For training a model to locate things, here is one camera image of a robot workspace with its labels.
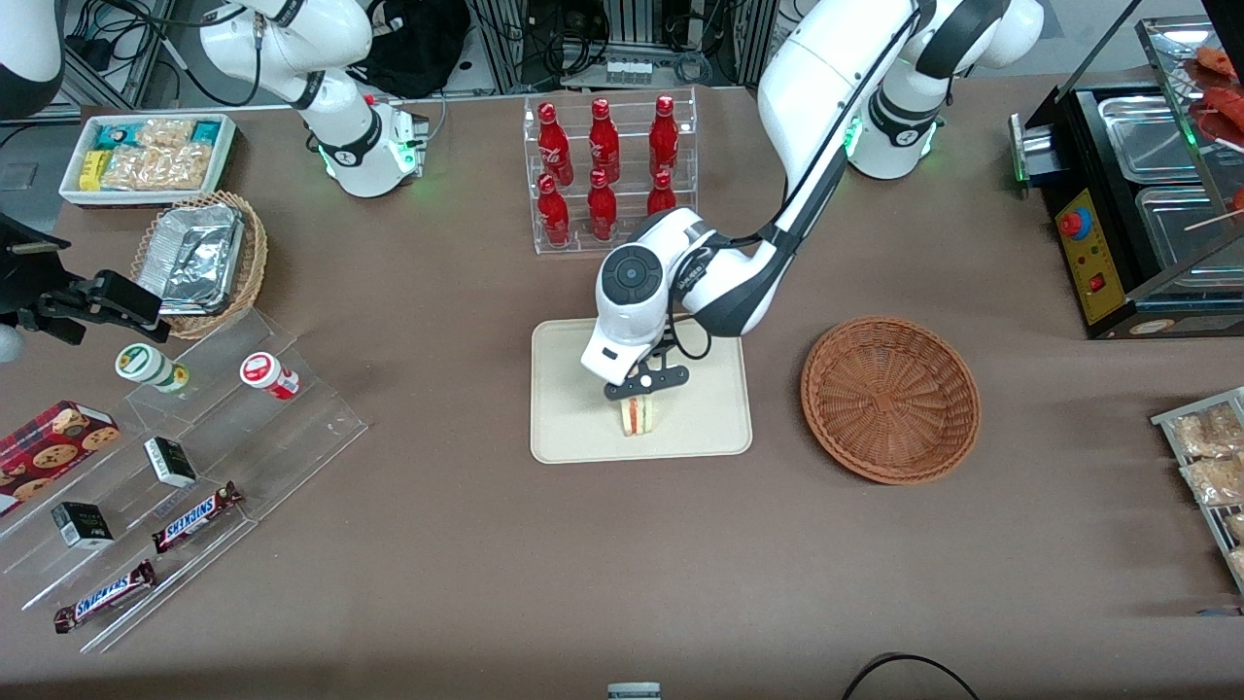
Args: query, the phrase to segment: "brown woven basket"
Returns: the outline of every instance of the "brown woven basket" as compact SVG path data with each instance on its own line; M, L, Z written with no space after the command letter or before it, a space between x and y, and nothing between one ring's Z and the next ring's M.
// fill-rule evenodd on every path
M238 271L234 275L233 288L229 293L229 306L215 316L163 316L172 326L173 334L183 339L199 339L225 322L225 318L229 316L249 308L255 302L255 297L259 296L259 287L264 283L264 265L267 262L267 233L264 230L264 221L259 220L255 209L245 199L231 191L218 190L211 194L178 201L173 206L207 206L209 204L229 204L234 206L246 216L246 229L243 233L241 251L238 254ZM143 235L142 242L138 244L138 254L134 255L134 261L129 265L129 279L138 279L138 270L142 269L143 260L147 257L147 247L151 245L152 233L156 230L159 218L165 211L168 209L160 211L156 216L156 220L147 226L147 234Z
M902 318L865 316L821 336L804 364L804 417L842 466L882 484L922 484L972 453L980 397L949 344Z

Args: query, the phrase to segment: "skewer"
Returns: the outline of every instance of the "skewer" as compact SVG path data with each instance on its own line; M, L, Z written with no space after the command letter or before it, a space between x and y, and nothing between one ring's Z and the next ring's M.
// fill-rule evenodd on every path
M1205 220L1203 220L1200 223L1195 223L1195 224L1192 224L1189 226L1184 226L1183 230L1186 230L1186 231L1188 231L1188 230L1195 230L1195 229L1198 229L1200 226L1205 226L1205 225L1209 225L1212 223L1217 223L1217 221L1222 221L1222 220L1229 219L1229 218L1234 216L1235 214L1244 214L1244 209L1238 210L1238 211L1227 211L1225 214L1217 215L1217 216L1214 216L1212 219L1205 219Z

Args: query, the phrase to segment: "red bottle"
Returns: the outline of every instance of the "red bottle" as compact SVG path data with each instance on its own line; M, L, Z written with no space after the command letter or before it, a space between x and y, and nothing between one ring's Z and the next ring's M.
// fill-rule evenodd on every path
M618 220L618 200L610 189L608 175L600 168L592 170L592 190L587 194L587 209L592 213L592 235L597 240L611 240L613 226Z
M557 183L549 173L540 173L536 180L540 187L540 198L536 208L540 209L540 224L544 225L549 244L554 247L564 247L570 242L570 211L566 209L566 200L557 191Z
M669 170L657 170L652 178L652 191L648 193L648 215L678 205L678 199L669 190Z
M622 177L622 148L618 144L618 127L610 118L610 101L592 99L592 131L587 134L592 147L592 168L605 170L610 182Z
M678 167L678 124L674 122L674 98L657 97L657 118L648 132L648 169L652 177L659 170L674 172Z
M570 164L570 139L557 123L557 109L549 102L536 108L540 114L540 159L545 172L557 178L562 187L575 182L575 167Z

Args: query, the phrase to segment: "cookie box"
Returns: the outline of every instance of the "cookie box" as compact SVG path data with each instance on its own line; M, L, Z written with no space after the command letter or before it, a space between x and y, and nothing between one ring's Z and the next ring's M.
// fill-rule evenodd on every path
M215 133L211 158L208 160L208 170L203 178L203 184L198 189L142 191L82 189L80 184L82 168L90 167L88 153L96 149L103 127L116 124L119 121L142 122L148 118L192 119L198 122L218 122L220 124L219 131ZM65 177L61 178L60 187L61 196L66 201L83 208L158 206L190 199L192 196L205 196L216 190L220 177L224 174L235 131L236 126L234 121L220 112L156 112L91 117L82 124L82 133L78 134L77 145L73 147L73 155L70 157L70 163L65 167Z
M0 517L119 435L112 417L60 402L0 440Z

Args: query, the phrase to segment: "red emergency stop button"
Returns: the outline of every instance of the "red emergency stop button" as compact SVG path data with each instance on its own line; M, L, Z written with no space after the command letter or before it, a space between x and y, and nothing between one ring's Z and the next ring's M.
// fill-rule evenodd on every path
M1059 219L1059 233L1067 237L1080 233L1081 228L1084 228L1084 218L1076 211L1062 214L1062 218Z

